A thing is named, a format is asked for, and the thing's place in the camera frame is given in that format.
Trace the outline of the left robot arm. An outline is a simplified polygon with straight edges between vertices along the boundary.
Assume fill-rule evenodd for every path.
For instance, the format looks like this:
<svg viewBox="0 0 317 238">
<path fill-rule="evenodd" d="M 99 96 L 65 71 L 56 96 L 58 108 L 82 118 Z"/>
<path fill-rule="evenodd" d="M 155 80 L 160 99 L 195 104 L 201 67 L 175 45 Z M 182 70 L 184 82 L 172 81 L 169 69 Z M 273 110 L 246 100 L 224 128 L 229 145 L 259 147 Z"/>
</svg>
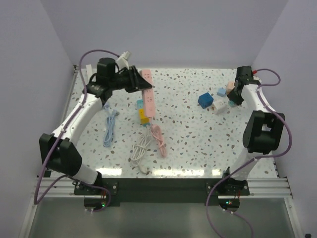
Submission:
<svg viewBox="0 0 317 238">
<path fill-rule="evenodd" d="M 138 71 L 135 66 L 117 71 L 117 66 L 114 59 L 101 58 L 71 114 L 51 134 L 43 134 L 39 139 L 43 166 L 85 183 L 91 194 L 101 192 L 102 175 L 85 165 L 76 149 L 81 134 L 113 91 L 124 89 L 128 93 L 145 94 L 153 85 L 150 72 Z"/>
</svg>

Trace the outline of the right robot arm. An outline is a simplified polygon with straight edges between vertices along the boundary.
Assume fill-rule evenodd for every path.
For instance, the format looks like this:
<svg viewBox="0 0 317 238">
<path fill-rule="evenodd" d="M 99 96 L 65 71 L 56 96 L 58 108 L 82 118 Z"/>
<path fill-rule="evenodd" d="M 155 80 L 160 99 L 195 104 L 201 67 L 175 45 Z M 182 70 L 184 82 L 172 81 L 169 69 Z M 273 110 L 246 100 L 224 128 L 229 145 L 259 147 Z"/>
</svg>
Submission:
<svg viewBox="0 0 317 238">
<path fill-rule="evenodd" d="M 250 66 L 240 66 L 236 71 L 234 88 L 228 94 L 229 100 L 241 105 L 246 102 L 252 113 L 243 132 L 243 150 L 236 162 L 223 173 L 221 190 L 227 195 L 238 189 L 238 183 L 245 181 L 253 167 L 262 158 L 277 150 L 281 140 L 285 115 L 274 110 L 265 98 L 258 79 Z"/>
</svg>

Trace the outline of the pink cube socket adapter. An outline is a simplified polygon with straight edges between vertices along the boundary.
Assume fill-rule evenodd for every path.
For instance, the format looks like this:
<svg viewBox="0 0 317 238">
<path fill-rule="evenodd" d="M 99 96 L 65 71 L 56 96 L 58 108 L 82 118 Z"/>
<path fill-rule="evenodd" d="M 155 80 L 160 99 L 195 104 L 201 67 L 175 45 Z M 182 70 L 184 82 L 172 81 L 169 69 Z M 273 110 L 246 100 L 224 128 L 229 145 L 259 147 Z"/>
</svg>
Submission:
<svg viewBox="0 0 317 238">
<path fill-rule="evenodd" d="M 226 94 L 229 94 L 235 88 L 235 82 L 230 81 L 226 85 Z"/>
</svg>

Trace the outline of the pink power strip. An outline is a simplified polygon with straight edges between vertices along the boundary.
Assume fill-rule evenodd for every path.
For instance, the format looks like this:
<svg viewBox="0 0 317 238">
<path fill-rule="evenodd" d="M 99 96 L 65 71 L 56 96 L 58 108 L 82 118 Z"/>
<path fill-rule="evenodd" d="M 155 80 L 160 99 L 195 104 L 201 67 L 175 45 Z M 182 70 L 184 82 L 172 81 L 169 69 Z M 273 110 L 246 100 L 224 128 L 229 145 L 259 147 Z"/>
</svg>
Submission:
<svg viewBox="0 0 317 238">
<path fill-rule="evenodd" d="M 142 69 L 140 73 L 141 76 L 153 86 L 151 71 L 149 69 Z M 156 114 L 156 111 L 154 102 L 154 91 L 152 88 L 142 91 L 142 100 L 144 115 L 148 118 L 153 118 Z"/>
</svg>

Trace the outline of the white cartoon cube adapter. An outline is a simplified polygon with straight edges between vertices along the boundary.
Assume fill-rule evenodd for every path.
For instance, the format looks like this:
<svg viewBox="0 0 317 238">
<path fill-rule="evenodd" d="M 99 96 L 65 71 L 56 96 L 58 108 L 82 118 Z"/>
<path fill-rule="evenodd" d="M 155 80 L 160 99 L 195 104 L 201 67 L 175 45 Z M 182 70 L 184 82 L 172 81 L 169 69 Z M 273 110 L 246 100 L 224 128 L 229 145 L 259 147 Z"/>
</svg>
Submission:
<svg viewBox="0 0 317 238">
<path fill-rule="evenodd" d="M 211 110 L 214 114 L 223 113 L 227 109 L 226 102 L 224 100 L 215 100 L 211 106 Z"/>
</svg>

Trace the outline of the yellow cube socket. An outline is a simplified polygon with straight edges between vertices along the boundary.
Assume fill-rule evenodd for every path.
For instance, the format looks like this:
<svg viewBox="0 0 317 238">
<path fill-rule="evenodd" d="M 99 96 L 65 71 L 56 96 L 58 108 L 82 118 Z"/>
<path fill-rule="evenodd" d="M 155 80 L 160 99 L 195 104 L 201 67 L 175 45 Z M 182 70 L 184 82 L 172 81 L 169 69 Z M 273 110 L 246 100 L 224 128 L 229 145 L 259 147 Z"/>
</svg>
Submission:
<svg viewBox="0 0 317 238">
<path fill-rule="evenodd" d="M 141 125 L 145 125 L 145 124 L 150 123 L 150 119 L 145 116 L 143 109 L 138 110 L 138 115 L 139 115 L 139 120 L 140 120 Z"/>
</svg>

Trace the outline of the blue cube socket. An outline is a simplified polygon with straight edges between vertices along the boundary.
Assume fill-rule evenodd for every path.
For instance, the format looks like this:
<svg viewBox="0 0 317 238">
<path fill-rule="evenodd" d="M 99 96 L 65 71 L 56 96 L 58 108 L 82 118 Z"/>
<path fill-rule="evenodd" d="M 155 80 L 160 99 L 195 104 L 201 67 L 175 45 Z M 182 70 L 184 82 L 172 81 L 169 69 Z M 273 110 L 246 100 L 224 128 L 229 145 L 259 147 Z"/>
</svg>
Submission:
<svg viewBox="0 0 317 238">
<path fill-rule="evenodd" d="M 199 96 L 198 98 L 198 104 L 203 108 L 206 109 L 207 107 L 211 106 L 213 104 L 213 97 L 210 93 L 204 93 Z"/>
</svg>

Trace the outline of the small blue charger plug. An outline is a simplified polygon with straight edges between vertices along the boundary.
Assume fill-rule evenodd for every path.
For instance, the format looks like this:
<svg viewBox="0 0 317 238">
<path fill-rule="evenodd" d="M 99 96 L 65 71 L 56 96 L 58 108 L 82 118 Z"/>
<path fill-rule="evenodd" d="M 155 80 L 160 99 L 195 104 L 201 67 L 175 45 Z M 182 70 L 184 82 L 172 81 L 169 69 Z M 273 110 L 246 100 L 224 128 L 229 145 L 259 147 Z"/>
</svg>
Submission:
<svg viewBox="0 0 317 238">
<path fill-rule="evenodd" d="M 219 88 L 217 91 L 217 95 L 220 97 L 225 97 L 226 96 L 226 90 L 224 88 Z"/>
</svg>

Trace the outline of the teal power strip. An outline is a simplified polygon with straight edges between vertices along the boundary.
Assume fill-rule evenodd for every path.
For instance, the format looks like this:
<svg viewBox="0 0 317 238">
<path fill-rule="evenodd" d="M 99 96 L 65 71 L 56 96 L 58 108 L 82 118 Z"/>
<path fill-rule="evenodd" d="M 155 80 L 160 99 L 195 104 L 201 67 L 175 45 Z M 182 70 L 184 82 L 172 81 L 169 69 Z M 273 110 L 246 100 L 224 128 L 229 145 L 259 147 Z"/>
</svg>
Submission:
<svg viewBox="0 0 317 238">
<path fill-rule="evenodd" d="M 137 100 L 136 104 L 138 110 L 143 108 L 143 100 Z"/>
</svg>

